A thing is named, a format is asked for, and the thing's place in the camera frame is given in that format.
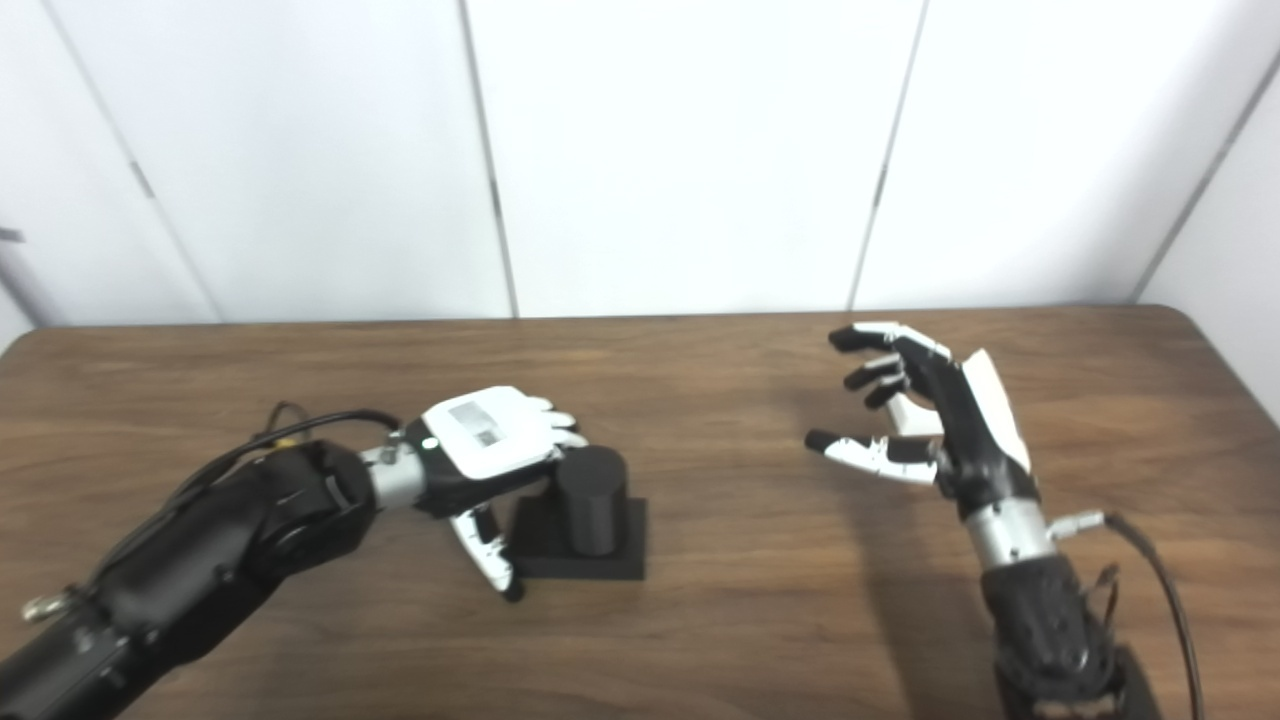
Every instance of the wooden table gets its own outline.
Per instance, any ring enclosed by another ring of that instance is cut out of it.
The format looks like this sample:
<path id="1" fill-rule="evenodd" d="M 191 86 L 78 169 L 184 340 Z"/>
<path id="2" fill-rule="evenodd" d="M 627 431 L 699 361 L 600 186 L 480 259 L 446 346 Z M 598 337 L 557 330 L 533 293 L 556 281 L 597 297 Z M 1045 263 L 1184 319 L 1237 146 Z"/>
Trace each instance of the wooden table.
<path id="1" fill-rule="evenodd" d="M 1192 618 L 1211 715 L 1276 712 L 1280 442 L 1181 315 L 1160 307 L 899 313 L 991 350 L 1050 514 L 1119 509 Z M 46 329 L 0 359 L 0 648 L 278 398 L 404 416 L 511 383 L 618 448 L 650 501 L 644 583 L 530 582 L 507 605 L 447 523 L 403 511 L 289 580 L 128 717 L 997 717 L 989 621 L 955 510 L 808 452 L 883 433 L 826 342 L 856 315 Z M 340 428 L 353 447 L 374 430 Z M 1119 626 L 1187 716 L 1169 612 L 1123 560 Z"/>

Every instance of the black block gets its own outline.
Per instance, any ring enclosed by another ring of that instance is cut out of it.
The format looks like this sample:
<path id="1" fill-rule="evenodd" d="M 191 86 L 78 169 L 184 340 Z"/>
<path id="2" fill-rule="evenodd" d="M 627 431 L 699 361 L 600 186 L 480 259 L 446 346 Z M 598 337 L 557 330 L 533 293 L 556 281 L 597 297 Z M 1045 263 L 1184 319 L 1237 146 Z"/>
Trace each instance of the black block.
<path id="1" fill-rule="evenodd" d="M 622 546 L 607 555 L 580 555 L 570 546 L 558 495 L 522 497 L 516 503 L 507 557 L 525 578 L 643 580 L 648 524 L 648 502 L 627 500 Z"/>

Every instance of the white door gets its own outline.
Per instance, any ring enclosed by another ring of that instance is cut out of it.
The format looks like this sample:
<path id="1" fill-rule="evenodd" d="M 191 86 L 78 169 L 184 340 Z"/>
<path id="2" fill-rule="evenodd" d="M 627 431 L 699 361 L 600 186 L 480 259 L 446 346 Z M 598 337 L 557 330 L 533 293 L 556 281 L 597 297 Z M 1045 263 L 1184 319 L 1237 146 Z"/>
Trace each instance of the white door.
<path id="1" fill-rule="evenodd" d="M 856 307 L 1129 299 L 1276 47 L 1274 0 L 931 3 Z"/>
<path id="2" fill-rule="evenodd" d="M 42 323 L 218 319 L 40 0 L 0 1 L 0 228 Z"/>
<path id="3" fill-rule="evenodd" d="M 845 307 L 918 0 L 467 9 L 521 314 Z"/>
<path id="4" fill-rule="evenodd" d="M 51 5 L 224 319 L 509 314 L 456 3 Z"/>

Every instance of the black cylindrical object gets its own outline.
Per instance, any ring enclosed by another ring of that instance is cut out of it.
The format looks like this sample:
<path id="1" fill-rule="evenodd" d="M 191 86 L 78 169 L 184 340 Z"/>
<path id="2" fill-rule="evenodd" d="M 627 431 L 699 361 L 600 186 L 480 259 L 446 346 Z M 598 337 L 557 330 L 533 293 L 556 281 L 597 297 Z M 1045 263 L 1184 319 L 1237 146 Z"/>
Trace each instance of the black cylindrical object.
<path id="1" fill-rule="evenodd" d="M 599 557 L 627 541 L 627 464 L 617 451 L 593 446 L 564 456 L 556 473 L 570 547 Z"/>

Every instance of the black cable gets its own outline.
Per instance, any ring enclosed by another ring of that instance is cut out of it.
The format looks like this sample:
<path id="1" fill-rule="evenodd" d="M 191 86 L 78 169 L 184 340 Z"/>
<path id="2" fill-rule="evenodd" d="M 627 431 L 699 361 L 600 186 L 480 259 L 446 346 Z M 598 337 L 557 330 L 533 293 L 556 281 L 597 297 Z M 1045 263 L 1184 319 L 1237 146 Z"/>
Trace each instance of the black cable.
<path id="1" fill-rule="evenodd" d="M 282 400 L 275 404 L 275 407 L 271 409 L 271 414 L 266 416 L 266 427 L 262 428 L 262 432 L 257 433 L 253 437 L 259 438 L 265 434 L 275 432 L 275 424 L 280 421 L 280 415 L 283 415 L 285 410 L 292 411 L 293 415 L 297 416 L 300 423 L 311 419 L 311 414 L 307 413 L 306 407 L 298 405 L 297 402 L 289 402 L 288 400 Z M 310 439 L 311 439 L 311 429 L 308 428 L 306 430 L 302 430 L 302 442 L 308 442 Z"/>
<path id="2" fill-rule="evenodd" d="M 165 503 L 165 509 L 178 507 L 184 502 L 188 502 L 201 491 L 209 486 L 218 482 L 223 475 L 230 471 L 236 466 L 236 462 L 253 452 L 255 450 L 264 450 L 271 447 L 276 442 L 289 437 L 296 436 L 303 430 L 310 430 L 311 428 L 319 428 L 320 425 L 332 425 L 334 423 L 346 423 L 349 420 L 365 420 L 370 423 L 378 423 L 384 425 L 390 432 L 397 432 L 401 429 L 399 418 L 383 413 L 381 410 L 346 410 L 343 413 L 330 413 L 328 415 L 320 415 L 319 418 L 308 418 L 301 423 L 294 423 L 292 425 L 285 425 L 279 430 L 268 433 L 264 436 L 255 437 L 253 439 L 246 442 L 244 445 L 228 450 L 227 452 L 214 457 L 205 464 L 204 468 L 192 473 L 189 478 L 178 486 L 178 489 L 169 496 L 169 501 Z"/>
<path id="3" fill-rule="evenodd" d="M 1187 665 L 1187 685 L 1192 696 L 1192 720 L 1204 720 L 1204 694 L 1201 689 L 1199 665 L 1196 662 L 1196 646 L 1192 643 L 1187 611 L 1183 609 L 1183 601 L 1178 597 L 1174 578 L 1160 560 L 1160 555 L 1156 553 L 1156 546 L 1142 530 L 1129 524 L 1119 512 L 1107 512 L 1105 520 L 1107 527 L 1129 541 L 1129 544 L 1142 553 L 1147 559 L 1147 562 L 1151 564 L 1151 569 L 1156 571 L 1160 585 L 1165 589 L 1165 597 L 1169 600 L 1169 609 L 1174 614 L 1174 625 L 1178 628 L 1178 642 L 1183 648 L 1183 662 Z"/>
<path id="4" fill-rule="evenodd" d="M 273 411 L 273 416 L 278 416 L 278 413 Z M 113 547 L 97 564 L 92 573 L 88 575 L 84 587 L 92 588 L 97 582 L 99 577 L 106 571 L 111 565 L 119 562 L 124 556 L 133 550 L 151 533 L 156 532 L 169 518 L 172 518 L 178 510 L 180 510 L 187 502 L 191 502 L 200 496 L 206 488 L 221 479 L 227 473 L 236 466 L 236 462 L 253 452 L 255 450 L 262 450 L 271 447 L 276 442 L 298 434 L 301 432 L 308 432 L 311 428 L 317 428 L 320 425 L 330 425 L 334 423 L 343 423 L 348 420 L 365 420 L 370 423 L 378 423 L 384 425 L 390 432 L 398 432 L 401 429 L 399 418 L 383 413 L 380 410 L 347 410 L 343 413 L 330 413 L 329 415 L 320 415 L 319 418 L 307 418 L 300 423 L 287 425 L 278 430 L 257 434 L 253 439 L 241 445 L 239 447 L 232 448 L 218 457 L 206 462 L 201 469 L 196 470 L 191 477 L 178 486 L 178 489 L 169 496 L 169 500 L 164 503 L 159 512 L 151 515 L 142 521 L 141 525 L 134 528 L 129 534 L 124 536 L 124 539 L 115 543 Z"/>

